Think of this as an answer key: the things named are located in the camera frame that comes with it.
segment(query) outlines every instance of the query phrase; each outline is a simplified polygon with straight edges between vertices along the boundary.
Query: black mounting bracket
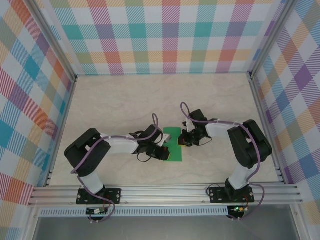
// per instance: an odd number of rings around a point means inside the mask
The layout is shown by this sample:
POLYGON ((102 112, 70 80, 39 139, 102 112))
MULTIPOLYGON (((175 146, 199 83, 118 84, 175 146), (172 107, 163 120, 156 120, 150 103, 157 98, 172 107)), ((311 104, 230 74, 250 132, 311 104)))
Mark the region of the black mounting bracket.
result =
POLYGON ((242 195, 230 200, 224 187, 209 187, 208 194, 212 204, 254 203, 255 197, 251 187, 246 187, 242 195))
MULTIPOLYGON (((109 199, 114 202, 115 205, 120 204, 121 189, 120 188, 103 188, 101 191, 96 193, 97 196, 109 199)), ((77 194, 76 202, 77 205, 109 205, 108 202, 96 198, 89 194, 84 188, 80 188, 77 194)))

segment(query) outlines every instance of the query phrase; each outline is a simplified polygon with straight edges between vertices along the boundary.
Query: purple cable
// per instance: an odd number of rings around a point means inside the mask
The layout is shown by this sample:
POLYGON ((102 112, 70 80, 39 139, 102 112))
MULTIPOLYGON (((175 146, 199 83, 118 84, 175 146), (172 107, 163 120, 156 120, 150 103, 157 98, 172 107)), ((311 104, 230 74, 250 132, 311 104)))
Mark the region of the purple cable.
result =
MULTIPOLYGON (((77 170, 78 170, 78 169, 82 166, 82 164, 84 164, 84 162, 87 160, 88 156, 91 154, 91 152, 94 150, 94 148, 95 148, 100 142, 102 142, 102 141, 105 140, 105 139, 127 139, 127 140, 137 141, 137 142, 138 142, 138 141, 145 141, 145 140, 148 140, 148 139, 152 138, 152 137, 156 134, 156 132, 157 132, 157 130, 158 130, 158 127, 159 127, 159 119, 158 119, 158 116, 157 116, 155 113, 152 114, 152 120, 153 120, 153 124, 155 125, 155 129, 154 129, 153 133, 151 133, 151 134, 150 134, 149 136, 147 136, 147 137, 144 137, 144 138, 132 138, 132 137, 114 135, 114 136, 105 136, 105 137, 100 138, 98 141, 96 141, 96 142, 92 145, 92 147, 89 149, 89 151, 88 151, 88 152, 86 153, 86 155, 83 157, 83 159, 81 160, 81 162, 71 171, 71 174, 75 174, 75 173, 77 172, 77 170)), ((112 210, 112 212, 111 212, 109 215, 105 216, 105 217, 104 217, 103 219, 101 219, 100 221, 92 220, 91 215, 90 215, 90 216, 89 216, 89 219, 91 220, 91 222, 93 222, 93 223, 101 223, 101 222, 104 222, 105 220, 109 219, 109 218, 111 217, 111 215, 114 214, 115 211, 116 211, 116 205, 115 205, 115 203, 114 203, 113 201, 107 199, 107 198, 104 198, 104 197, 102 197, 102 196, 98 196, 98 195, 94 194, 93 192, 91 192, 91 191, 85 186, 84 182, 81 180, 81 178, 80 178, 78 175, 77 175, 76 177, 78 178, 78 180, 79 180, 79 182, 81 183, 81 185, 83 186, 83 188, 84 188, 90 195, 92 195, 93 197, 95 197, 95 198, 97 198, 97 199, 104 200, 104 201, 106 201, 106 202, 108 202, 108 203, 110 203, 110 204, 113 205, 113 210, 112 210)))
MULTIPOLYGON (((190 109, 188 107, 188 105, 183 101, 181 104, 180 104, 180 108, 181 108, 181 111, 182 113, 185 115, 185 117, 187 119, 189 119, 190 121, 192 122, 195 122, 195 123, 200 123, 200 124, 217 124, 217 123, 222 123, 222 124, 229 124, 229 125, 235 125, 235 126, 239 126, 241 127, 249 136, 249 138, 251 139, 252 141, 252 144, 254 146, 254 149, 256 151, 256 155, 257 155, 257 158, 258 158, 258 166, 256 168, 256 170, 246 179, 247 182, 249 182, 249 180, 257 174, 257 172, 259 171, 260 169, 260 166, 261 166, 261 156, 260 156, 260 152, 259 152, 259 149, 258 149, 258 146, 257 146, 257 143, 254 139, 254 137, 251 135, 251 133, 249 132, 249 130, 243 126, 242 124, 238 123, 238 122, 232 122, 232 121, 220 121, 220 120, 214 120, 214 121, 198 121, 198 120, 195 120, 195 119, 192 119, 189 115, 190 115, 190 109), (188 110, 188 114, 186 114, 186 112, 184 111, 184 106, 186 107, 186 109, 188 110)), ((252 213, 254 213, 258 207, 260 207, 260 205, 262 204, 264 198, 265 198, 265 188, 260 185, 260 184, 257 184, 257 183, 250 183, 250 185, 252 186, 258 186, 260 188, 262 188, 262 197, 261 197, 261 200, 260 202, 258 203, 258 205, 256 206, 256 208, 249 214, 247 214, 246 216, 244 216, 242 219, 244 218, 247 218, 249 217, 250 215, 252 215, 252 213)))

